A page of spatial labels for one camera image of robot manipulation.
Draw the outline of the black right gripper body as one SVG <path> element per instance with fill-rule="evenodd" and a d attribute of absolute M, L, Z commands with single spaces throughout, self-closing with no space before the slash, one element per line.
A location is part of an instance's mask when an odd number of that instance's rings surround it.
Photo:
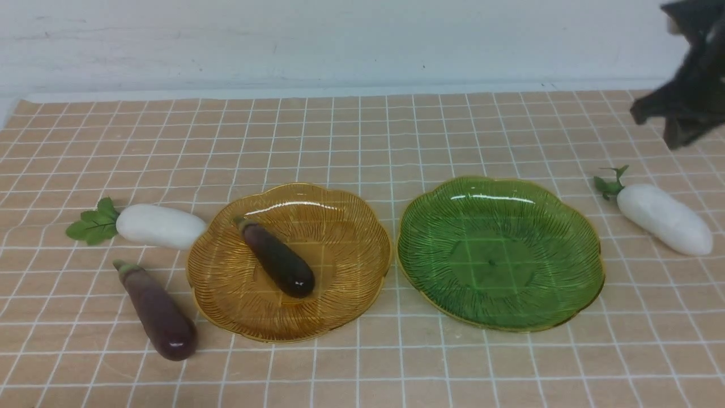
<path fill-rule="evenodd" d="M 674 76 L 658 91 L 655 115 L 697 121 L 723 119 L 723 2 L 663 3 L 668 30 L 689 49 Z"/>

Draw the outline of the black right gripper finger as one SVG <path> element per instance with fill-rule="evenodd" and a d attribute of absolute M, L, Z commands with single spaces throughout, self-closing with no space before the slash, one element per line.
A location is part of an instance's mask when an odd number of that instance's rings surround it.
<path fill-rule="evenodd" d="M 672 93 L 650 93 L 633 101 L 630 114 L 637 126 L 643 126 L 653 118 L 670 118 L 672 104 Z"/>

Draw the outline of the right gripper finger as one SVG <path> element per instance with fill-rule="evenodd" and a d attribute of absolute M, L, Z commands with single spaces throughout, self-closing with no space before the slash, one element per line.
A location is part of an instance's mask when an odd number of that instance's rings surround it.
<path fill-rule="evenodd" d="M 665 120 L 663 140 L 669 150 L 687 147 L 723 125 L 722 118 L 674 118 Z"/>

